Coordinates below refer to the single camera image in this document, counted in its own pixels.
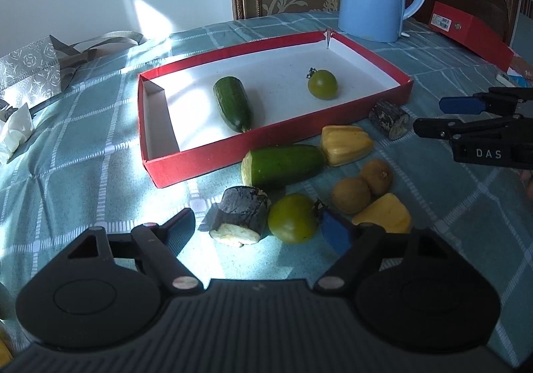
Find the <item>person right hand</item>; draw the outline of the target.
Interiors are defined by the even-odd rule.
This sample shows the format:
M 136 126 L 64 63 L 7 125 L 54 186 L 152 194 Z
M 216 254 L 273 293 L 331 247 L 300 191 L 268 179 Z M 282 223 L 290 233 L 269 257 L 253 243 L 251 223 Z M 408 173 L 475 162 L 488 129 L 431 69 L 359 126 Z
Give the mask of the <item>person right hand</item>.
M 524 170 L 520 174 L 520 181 L 523 183 L 528 198 L 533 199 L 533 174 L 530 170 Z

